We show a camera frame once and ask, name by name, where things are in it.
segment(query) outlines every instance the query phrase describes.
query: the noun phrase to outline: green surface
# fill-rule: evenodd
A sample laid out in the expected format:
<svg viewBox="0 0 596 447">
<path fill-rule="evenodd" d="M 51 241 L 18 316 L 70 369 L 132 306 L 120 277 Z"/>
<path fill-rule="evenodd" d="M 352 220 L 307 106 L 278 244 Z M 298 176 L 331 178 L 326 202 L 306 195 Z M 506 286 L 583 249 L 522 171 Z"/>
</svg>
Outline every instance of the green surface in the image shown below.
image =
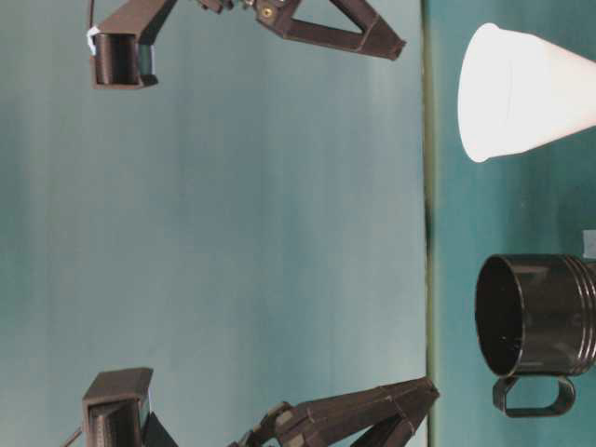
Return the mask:
<svg viewBox="0 0 596 447">
<path fill-rule="evenodd" d="M 481 24 L 534 33 L 596 60 L 595 13 L 588 0 L 426 1 L 432 370 L 442 393 L 432 423 L 437 447 L 596 441 L 596 370 L 574 380 L 577 403 L 566 416 L 507 419 L 493 407 L 494 376 L 481 357 L 473 320 L 476 276 L 489 255 L 582 254 L 582 230 L 596 223 L 596 132 L 475 164 L 464 153 L 456 121 L 461 61 Z M 541 379 L 523 384 L 511 403 L 546 404 L 554 396 L 554 384 Z"/>
<path fill-rule="evenodd" d="M 59 445 L 104 369 L 154 367 L 164 425 L 213 447 L 424 375 L 418 2 L 372 2 L 390 62 L 181 1 L 141 92 L 90 89 L 85 3 L 0 14 L 0 443 Z"/>
</svg>

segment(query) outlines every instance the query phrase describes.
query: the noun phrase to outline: cup rim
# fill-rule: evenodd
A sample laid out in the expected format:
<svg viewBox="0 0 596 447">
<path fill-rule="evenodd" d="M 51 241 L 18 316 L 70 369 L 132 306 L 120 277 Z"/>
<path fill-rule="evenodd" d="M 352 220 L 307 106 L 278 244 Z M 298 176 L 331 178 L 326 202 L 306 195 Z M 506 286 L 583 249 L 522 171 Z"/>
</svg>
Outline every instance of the cup rim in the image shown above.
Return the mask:
<svg viewBox="0 0 596 447">
<path fill-rule="evenodd" d="M 480 284 L 481 273 L 483 272 L 484 268 L 488 265 L 488 263 L 496 262 L 496 261 L 502 263 L 508 269 L 509 273 L 513 277 L 513 281 L 515 283 L 515 287 L 516 287 L 516 291 L 518 293 L 520 307 L 521 307 L 521 343 L 520 343 L 520 348 L 518 350 L 517 358 L 515 359 L 515 362 L 513 362 L 511 367 L 509 369 L 507 369 L 505 372 L 503 372 L 502 370 L 498 371 L 494 367 L 493 362 L 489 358 L 488 354 L 485 352 L 484 346 L 481 342 L 481 335 L 480 335 L 480 331 L 479 331 L 479 324 L 478 324 L 478 317 L 477 317 L 478 316 L 478 301 L 479 301 L 479 296 L 478 296 L 478 288 L 479 287 L 478 286 Z M 520 284 L 518 278 L 514 275 L 513 267 L 511 266 L 511 263 L 508 260 L 508 257 L 505 255 L 501 255 L 501 254 L 494 254 L 494 255 L 490 256 L 486 261 L 484 261 L 482 268 L 481 268 L 481 272 L 479 273 L 478 281 L 476 283 L 476 298 L 474 300 L 474 320 L 475 320 L 475 325 L 476 325 L 476 338 L 477 338 L 478 344 L 481 348 L 481 353 L 482 353 L 482 356 L 484 357 L 484 361 L 486 362 L 489 369 L 498 377 L 508 378 L 508 377 L 512 377 L 514 375 L 518 375 L 517 369 L 520 366 L 520 362 L 522 360 L 523 347 L 525 345 L 525 335 L 526 335 L 525 324 L 524 324 L 524 319 L 523 319 L 524 314 L 525 314 L 525 302 L 523 300 L 522 285 Z"/>
</svg>

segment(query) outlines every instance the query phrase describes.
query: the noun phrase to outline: teal backdrop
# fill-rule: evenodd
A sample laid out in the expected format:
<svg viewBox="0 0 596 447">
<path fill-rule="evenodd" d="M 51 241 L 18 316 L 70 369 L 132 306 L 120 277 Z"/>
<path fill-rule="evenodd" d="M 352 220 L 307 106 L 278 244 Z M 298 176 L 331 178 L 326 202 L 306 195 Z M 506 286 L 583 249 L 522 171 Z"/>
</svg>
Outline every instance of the teal backdrop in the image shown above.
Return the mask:
<svg viewBox="0 0 596 447">
<path fill-rule="evenodd" d="M 596 132 L 476 164 L 464 153 L 456 116 L 462 59 L 480 25 L 537 34 L 596 60 L 595 14 L 589 0 L 425 2 L 431 365 L 442 393 L 432 419 L 437 447 L 596 443 L 596 370 L 574 379 L 577 402 L 569 414 L 507 419 L 492 404 L 495 378 L 478 348 L 473 315 L 476 278 L 491 254 L 582 255 L 582 230 L 596 223 Z M 547 405 L 555 393 L 553 380 L 527 380 L 511 404 Z"/>
<path fill-rule="evenodd" d="M 2 7 L 2 445 L 59 445 L 102 370 L 155 368 L 176 441 L 222 447 L 425 374 L 420 6 L 371 3 L 396 62 L 181 1 L 137 92 L 91 89 L 84 0 Z"/>
</svg>

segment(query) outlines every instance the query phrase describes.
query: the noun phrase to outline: black mug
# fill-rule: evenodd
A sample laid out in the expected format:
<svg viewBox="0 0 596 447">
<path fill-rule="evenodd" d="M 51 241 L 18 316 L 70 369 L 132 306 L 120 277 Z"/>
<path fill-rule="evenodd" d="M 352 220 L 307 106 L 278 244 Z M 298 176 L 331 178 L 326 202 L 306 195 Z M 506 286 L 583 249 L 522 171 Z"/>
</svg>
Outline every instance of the black mug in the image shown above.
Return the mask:
<svg viewBox="0 0 596 447">
<path fill-rule="evenodd" d="M 596 267 L 567 255 L 495 255 L 476 287 L 476 331 L 499 376 L 494 406 L 509 417 L 558 416 L 576 400 L 569 376 L 596 359 Z M 507 406 L 522 377 L 552 376 L 559 395 L 545 408 Z"/>
</svg>

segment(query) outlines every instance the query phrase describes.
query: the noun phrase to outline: screw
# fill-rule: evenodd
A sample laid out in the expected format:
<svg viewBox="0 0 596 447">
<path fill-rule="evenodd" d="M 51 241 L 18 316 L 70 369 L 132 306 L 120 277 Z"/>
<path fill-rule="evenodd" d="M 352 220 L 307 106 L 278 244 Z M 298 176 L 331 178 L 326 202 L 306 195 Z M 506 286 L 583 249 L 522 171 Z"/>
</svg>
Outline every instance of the screw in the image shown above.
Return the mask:
<svg viewBox="0 0 596 447">
<path fill-rule="evenodd" d="M 273 16 L 273 9 L 271 7 L 264 7 L 261 9 L 261 15 L 266 19 L 269 19 L 271 16 Z"/>
</svg>

